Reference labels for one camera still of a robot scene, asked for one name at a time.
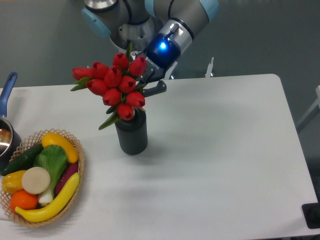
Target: white table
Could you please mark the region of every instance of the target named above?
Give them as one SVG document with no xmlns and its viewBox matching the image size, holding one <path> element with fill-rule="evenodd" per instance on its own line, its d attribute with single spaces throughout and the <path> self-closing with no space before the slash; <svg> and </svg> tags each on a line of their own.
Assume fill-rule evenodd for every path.
<svg viewBox="0 0 320 240">
<path fill-rule="evenodd" d="M 122 152 L 114 126 L 98 130 L 107 108 L 89 90 L 15 88 L 7 119 L 21 138 L 51 128 L 71 132 L 85 150 L 85 177 L 75 205 L 58 222 L 29 229 L 1 220 L 1 239 L 251 240 L 320 233 L 303 217 L 301 205 L 317 198 L 277 76 L 166 83 L 167 92 L 146 99 L 149 144 L 136 156 Z"/>
</svg>

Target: tulip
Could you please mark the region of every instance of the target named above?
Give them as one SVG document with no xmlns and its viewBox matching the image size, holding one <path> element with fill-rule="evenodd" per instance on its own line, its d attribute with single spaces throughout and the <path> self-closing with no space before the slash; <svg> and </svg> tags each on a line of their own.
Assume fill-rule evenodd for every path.
<svg viewBox="0 0 320 240">
<path fill-rule="evenodd" d="M 143 56 L 138 56 L 129 66 L 129 72 L 134 76 L 141 76 L 147 67 L 147 60 Z"/>
<path fill-rule="evenodd" d="M 116 114 L 119 118 L 124 120 L 130 120 L 134 116 L 134 110 L 132 107 L 125 103 L 120 103 L 119 106 L 116 108 Z"/>
<path fill-rule="evenodd" d="M 121 101 L 121 92 L 116 88 L 111 88 L 103 95 L 103 104 L 108 106 L 114 106 Z"/>
<path fill-rule="evenodd" d="M 120 92 L 128 94 L 135 90 L 136 87 L 136 80 L 134 80 L 130 76 L 124 76 L 118 86 Z"/>
<path fill-rule="evenodd" d="M 82 78 L 88 77 L 88 78 L 93 78 L 94 77 L 94 72 L 91 68 L 88 67 L 75 67 L 72 69 L 72 77 L 80 80 Z"/>
<path fill-rule="evenodd" d="M 95 61 L 92 64 L 93 75 L 97 79 L 103 80 L 105 78 L 105 75 L 107 74 L 108 70 L 109 70 L 109 67 L 107 65 L 104 65 L 101 62 Z"/>
<path fill-rule="evenodd" d="M 122 70 L 126 70 L 129 67 L 129 59 L 123 52 L 119 52 L 114 55 L 112 65 L 119 66 Z"/>
<path fill-rule="evenodd" d="M 116 88 L 122 79 L 121 71 L 117 66 L 109 68 L 108 72 L 104 77 L 104 82 L 108 88 Z"/>
<path fill-rule="evenodd" d="M 134 108 L 141 108 L 146 104 L 145 97 L 138 91 L 133 91 L 126 96 L 126 102 Z"/>
<path fill-rule="evenodd" d="M 101 79 L 92 79 L 86 83 L 86 87 L 95 95 L 104 96 L 108 91 L 105 81 Z"/>
</svg>

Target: wicker basket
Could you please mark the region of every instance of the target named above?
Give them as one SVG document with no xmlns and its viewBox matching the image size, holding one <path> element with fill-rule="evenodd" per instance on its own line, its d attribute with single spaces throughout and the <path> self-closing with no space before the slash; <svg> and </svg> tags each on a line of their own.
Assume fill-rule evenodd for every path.
<svg viewBox="0 0 320 240">
<path fill-rule="evenodd" d="M 22 226 L 26 226 L 26 227 L 41 227 L 50 223 L 55 222 L 56 220 L 58 220 L 63 214 L 65 214 L 69 208 L 71 207 L 71 205 L 73 204 L 73 202 L 75 201 L 81 183 L 82 183 L 82 178 L 84 175 L 84 171 L 85 171 L 85 158 L 84 158 L 84 151 L 83 148 L 79 142 L 79 140 L 77 140 L 77 138 L 72 135 L 71 133 L 65 131 L 65 130 L 59 130 L 59 129 L 51 129 L 51 130 L 44 130 L 44 131 L 39 131 L 36 132 L 34 135 L 29 136 L 28 138 L 26 138 L 24 140 L 24 142 L 20 143 L 20 146 L 17 147 L 16 151 L 13 153 L 13 156 L 11 157 L 11 160 L 13 160 L 16 156 L 18 156 L 20 153 L 22 153 L 23 151 L 29 149 L 30 147 L 32 147 L 34 144 L 39 144 L 41 142 L 42 137 L 46 134 L 46 133 L 57 133 L 62 135 L 63 137 L 65 137 L 70 143 L 73 144 L 73 146 L 77 149 L 78 154 L 79 154 L 79 160 L 78 160 L 78 172 L 80 175 L 80 182 L 79 185 L 74 193 L 74 195 L 72 196 L 72 198 L 70 199 L 70 201 L 68 202 L 68 204 L 64 207 L 64 209 L 58 213 L 58 215 L 54 216 L 53 218 L 46 220 L 46 221 L 42 221 L 42 222 L 29 222 L 27 220 L 25 220 L 22 216 L 15 214 L 11 211 L 10 208 L 10 199 L 11 199 L 11 195 L 9 193 L 4 192 L 3 190 L 1 190 L 0 192 L 0 204 L 2 205 L 2 208 L 4 209 L 4 214 L 9 218 L 9 220 L 13 221 L 14 223 L 20 224 Z"/>
</svg>

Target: saucepan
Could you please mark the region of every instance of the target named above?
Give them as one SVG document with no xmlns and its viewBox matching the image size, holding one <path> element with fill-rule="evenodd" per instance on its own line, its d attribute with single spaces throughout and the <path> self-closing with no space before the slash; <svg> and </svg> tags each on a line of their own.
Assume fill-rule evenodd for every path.
<svg viewBox="0 0 320 240">
<path fill-rule="evenodd" d="M 0 171 L 6 168 L 11 156 L 21 143 L 20 136 L 6 119 L 8 99 L 17 77 L 18 74 L 16 72 L 9 74 L 0 95 Z"/>
</svg>

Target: black vase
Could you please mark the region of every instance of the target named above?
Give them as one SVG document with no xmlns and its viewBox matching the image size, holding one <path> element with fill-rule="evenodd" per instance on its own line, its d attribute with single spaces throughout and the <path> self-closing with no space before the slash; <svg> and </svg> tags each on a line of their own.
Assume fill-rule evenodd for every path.
<svg viewBox="0 0 320 240">
<path fill-rule="evenodd" d="M 129 155 L 143 152 L 148 145 L 147 116 L 141 109 L 134 109 L 131 120 L 120 119 L 115 123 L 120 147 Z"/>
</svg>

